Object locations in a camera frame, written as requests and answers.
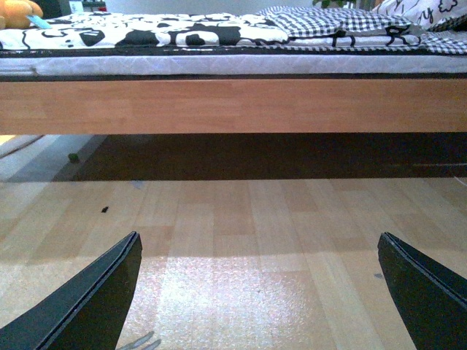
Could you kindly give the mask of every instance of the bed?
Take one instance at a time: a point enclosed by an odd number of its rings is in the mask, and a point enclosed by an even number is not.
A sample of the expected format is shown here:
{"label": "bed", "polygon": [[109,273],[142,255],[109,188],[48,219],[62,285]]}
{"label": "bed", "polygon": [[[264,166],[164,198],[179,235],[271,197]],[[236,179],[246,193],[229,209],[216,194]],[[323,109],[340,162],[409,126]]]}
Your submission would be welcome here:
{"label": "bed", "polygon": [[467,131],[465,32],[316,11],[99,12],[0,31],[0,134]]}

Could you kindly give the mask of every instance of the cable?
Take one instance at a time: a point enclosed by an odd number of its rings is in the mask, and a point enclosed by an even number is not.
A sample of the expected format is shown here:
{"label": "cable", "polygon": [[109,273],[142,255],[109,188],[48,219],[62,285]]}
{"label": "cable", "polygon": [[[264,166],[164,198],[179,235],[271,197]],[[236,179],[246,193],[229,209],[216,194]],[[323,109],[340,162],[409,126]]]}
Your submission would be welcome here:
{"label": "cable", "polygon": [[[0,159],[3,159],[3,158],[5,158],[5,157],[17,152],[17,151],[20,151],[22,149],[25,149],[27,146],[29,146],[30,144],[33,144],[34,142],[36,142],[37,140],[39,140],[43,136],[44,135],[38,135],[38,136],[33,137],[32,139],[30,139],[30,140],[28,140],[28,141],[26,141],[26,142],[24,142],[22,144],[17,145],[16,147],[13,147],[11,150],[6,151],[4,154],[0,153]],[[15,138],[7,141],[5,144],[7,144],[8,142],[11,142],[12,140],[15,140]]]}
{"label": "cable", "polygon": [[466,184],[464,181],[462,181],[461,179],[459,179],[457,176],[454,176],[454,178],[455,178],[456,180],[458,180],[461,184],[463,184],[464,186],[467,187],[467,184]]}

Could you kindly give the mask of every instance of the floor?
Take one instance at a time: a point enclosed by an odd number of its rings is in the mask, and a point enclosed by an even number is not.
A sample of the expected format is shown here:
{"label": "floor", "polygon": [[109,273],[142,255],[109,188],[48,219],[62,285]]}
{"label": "floor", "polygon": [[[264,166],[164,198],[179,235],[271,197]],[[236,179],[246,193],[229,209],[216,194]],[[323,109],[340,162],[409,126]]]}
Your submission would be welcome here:
{"label": "floor", "polygon": [[136,230],[119,347],[414,349],[377,242],[467,277],[466,148],[404,137],[45,136],[0,160],[0,326]]}

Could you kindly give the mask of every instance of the white mattress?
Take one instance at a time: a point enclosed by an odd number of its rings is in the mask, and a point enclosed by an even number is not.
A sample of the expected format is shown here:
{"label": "white mattress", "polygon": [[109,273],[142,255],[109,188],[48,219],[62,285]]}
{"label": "white mattress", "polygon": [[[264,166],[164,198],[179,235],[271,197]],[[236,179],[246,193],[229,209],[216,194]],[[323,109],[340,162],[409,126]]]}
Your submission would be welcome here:
{"label": "white mattress", "polygon": [[1,58],[2,76],[467,73],[467,56],[157,55]]}

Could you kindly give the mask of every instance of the pillow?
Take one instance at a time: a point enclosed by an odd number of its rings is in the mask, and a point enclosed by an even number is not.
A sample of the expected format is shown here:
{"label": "pillow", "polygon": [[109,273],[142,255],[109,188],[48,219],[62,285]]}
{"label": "pillow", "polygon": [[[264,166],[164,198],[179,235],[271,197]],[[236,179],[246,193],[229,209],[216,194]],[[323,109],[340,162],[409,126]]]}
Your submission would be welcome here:
{"label": "pillow", "polygon": [[383,15],[402,15],[424,29],[450,30],[466,21],[466,0],[384,0],[373,9]]}
{"label": "pillow", "polygon": [[265,10],[289,37],[309,38],[335,34],[338,31],[364,33],[388,28],[408,29],[413,23],[404,17],[381,15],[362,9],[320,9],[318,7],[276,7]]}

